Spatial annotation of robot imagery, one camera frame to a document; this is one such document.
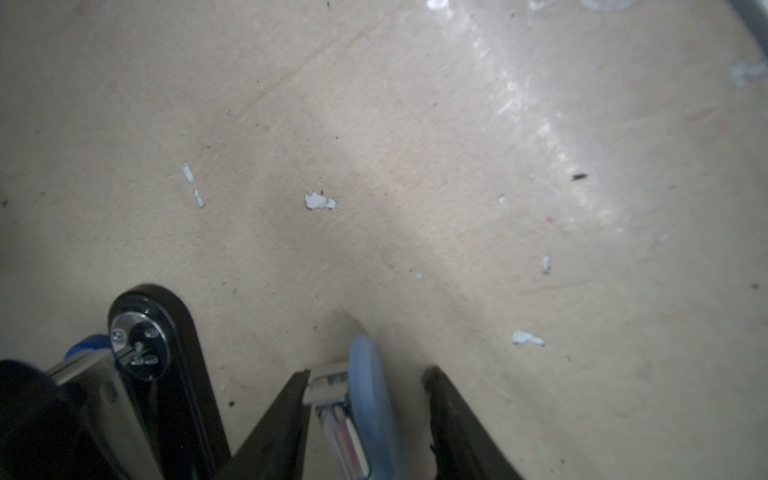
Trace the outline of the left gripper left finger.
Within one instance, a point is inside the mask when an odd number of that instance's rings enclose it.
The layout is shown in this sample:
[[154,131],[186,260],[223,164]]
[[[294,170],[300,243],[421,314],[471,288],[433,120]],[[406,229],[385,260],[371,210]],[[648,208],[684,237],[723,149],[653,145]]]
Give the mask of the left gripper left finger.
[[294,373],[215,479],[299,480],[310,407],[303,404],[309,370]]

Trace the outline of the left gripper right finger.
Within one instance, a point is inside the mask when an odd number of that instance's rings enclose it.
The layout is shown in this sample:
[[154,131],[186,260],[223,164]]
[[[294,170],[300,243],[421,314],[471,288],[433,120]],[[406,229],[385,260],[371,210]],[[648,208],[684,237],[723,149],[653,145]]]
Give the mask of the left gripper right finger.
[[445,372],[431,366],[421,382],[429,397],[438,479],[523,479]]

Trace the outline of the blue and black stapler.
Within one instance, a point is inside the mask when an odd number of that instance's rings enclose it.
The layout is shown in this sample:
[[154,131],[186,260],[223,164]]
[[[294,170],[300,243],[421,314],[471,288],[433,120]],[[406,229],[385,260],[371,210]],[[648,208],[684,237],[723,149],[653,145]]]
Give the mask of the blue and black stapler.
[[111,338],[108,335],[104,334],[94,334],[90,335],[79,342],[77,342],[75,345],[70,347],[64,358],[69,359],[80,352],[84,351],[96,351],[101,349],[111,349]]

